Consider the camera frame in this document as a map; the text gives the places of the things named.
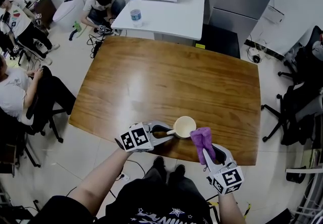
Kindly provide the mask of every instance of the water bottle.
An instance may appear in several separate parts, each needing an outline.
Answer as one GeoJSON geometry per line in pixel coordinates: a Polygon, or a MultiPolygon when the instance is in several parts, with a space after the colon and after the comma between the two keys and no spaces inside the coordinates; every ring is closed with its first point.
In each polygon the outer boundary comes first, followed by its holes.
{"type": "Polygon", "coordinates": [[[142,26],[142,19],[141,19],[141,11],[139,8],[138,0],[130,0],[129,11],[130,11],[130,16],[131,16],[133,25],[137,28],[141,27],[142,26]]]}

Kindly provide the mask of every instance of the white floor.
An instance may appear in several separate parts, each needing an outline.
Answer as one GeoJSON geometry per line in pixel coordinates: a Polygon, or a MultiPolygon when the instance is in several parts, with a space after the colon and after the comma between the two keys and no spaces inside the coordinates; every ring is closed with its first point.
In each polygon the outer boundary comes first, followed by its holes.
{"type": "MultiPolygon", "coordinates": [[[[50,32],[50,40],[61,45],[57,51],[49,54],[53,60],[50,69],[75,95],[92,62],[91,46],[86,45],[88,32],[89,28],[80,38],[73,41],[68,40],[69,34],[63,34],[55,27],[50,32]]],[[[127,36],[153,38],[149,33],[130,31],[127,36]]],[[[244,47],[241,50],[243,60],[248,60],[247,48],[244,47]]],[[[262,62],[258,64],[261,102],[279,110],[276,94],[284,94],[292,82],[277,76],[277,72],[284,69],[281,62],[268,55],[266,57],[262,55],[262,57],[262,62]]],[[[28,158],[22,157],[21,166],[14,178],[12,175],[0,175],[2,184],[16,206],[33,207],[32,201],[35,199],[40,202],[40,206],[44,206],[53,195],[67,195],[117,147],[114,143],[69,125],[64,114],[57,116],[55,122],[59,133],[64,138],[63,144],[56,141],[48,126],[46,137],[40,134],[29,137],[29,143],[41,163],[40,169],[34,168],[28,158]]],[[[257,164],[242,167],[245,182],[242,188],[235,192],[236,200],[243,213],[248,203],[251,203],[251,210],[246,218],[247,223],[250,224],[266,223],[287,207],[295,209],[302,199],[308,182],[308,177],[302,184],[288,182],[285,178],[285,168],[300,166],[303,150],[300,144],[289,147],[280,145],[281,131],[278,131],[267,143],[261,141],[261,138],[268,135],[276,123],[276,118],[268,111],[264,110],[261,113],[257,164]]],[[[149,153],[134,153],[131,156],[131,159],[140,163],[145,171],[151,167],[154,158],[155,156],[149,153]]],[[[217,193],[215,188],[208,184],[203,166],[199,163],[166,158],[166,168],[169,171],[174,170],[177,164],[186,166],[186,176],[195,182],[205,198],[217,193]]],[[[131,180],[143,177],[141,168],[132,162],[125,164],[124,172],[131,177],[131,180]]],[[[117,195],[124,184],[122,180],[115,182],[112,187],[113,193],[117,195]]],[[[104,215],[105,205],[113,200],[109,194],[98,217],[104,215]]],[[[36,213],[33,209],[29,210],[32,214],[36,213]]]]}

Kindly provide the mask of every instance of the wood grain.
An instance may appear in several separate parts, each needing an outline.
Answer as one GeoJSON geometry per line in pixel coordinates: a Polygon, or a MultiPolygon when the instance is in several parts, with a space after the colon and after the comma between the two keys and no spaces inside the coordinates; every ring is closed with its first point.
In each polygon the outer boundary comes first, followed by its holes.
{"type": "MultiPolygon", "coordinates": [[[[210,127],[213,143],[228,148],[239,165],[255,165],[257,66],[190,46],[109,37],[87,72],[69,122],[114,141],[133,123],[159,120],[172,126],[181,116],[210,127]]],[[[198,162],[191,140],[172,139],[152,153],[198,162]]]]}

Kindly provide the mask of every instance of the person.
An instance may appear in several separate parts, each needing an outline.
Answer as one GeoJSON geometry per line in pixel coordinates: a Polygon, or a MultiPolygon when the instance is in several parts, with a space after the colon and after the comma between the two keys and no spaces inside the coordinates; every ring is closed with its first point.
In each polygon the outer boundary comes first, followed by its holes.
{"type": "MultiPolygon", "coordinates": [[[[30,224],[93,223],[130,155],[118,148],[68,196],[52,197],[30,224]]],[[[184,174],[179,165],[167,185],[164,159],[157,157],[145,177],[126,184],[95,223],[212,224],[207,202],[184,174]]],[[[221,224],[245,224],[232,194],[219,195],[219,207],[221,224]]]]}
{"type": "Polygon", "coordinates": [[[75,96],[59,78],[52,76],[48,67],[25,72],[21,68],[8,68],[5,58],[0,57],[0,107],[5,113],[36,132],[44,128],[55,102],[71,114],[75,96]],[[36,95],[34,114],[28,119],[28,108],[33,106],[36,95]]]}
{"type": "Polygon", "coordinates": [[[16,38],[23,46],[27,47],[32,52],[35,52],[46,64],[50,65],[52,61],[46,54],[58,49],[60,45],[52,45],[47,36],[31,22],[30,18],[35,19],[35,15],[26,8],[26,4],[22,2],[17,3],[18,5],[15,5],[10,2],[10,0],[0,0],[0,8],[5,9],[6,12],[9,13],[8,19],[5,19],[5,14],[3,15],[3,20],[0,24],[1,31],[4,34],[8,33],[14,46],[17,45],[15,41],[16,38]],[[46,53],[42,53],[35,46],[34,39],[39,40],[46,46],[46,53]]]}
{"type": "Polygon", "coordinates": [[[81,22],[95,30],[99,25],[110,27],[125,5],[125,0],[86,0],[81,22]]]}

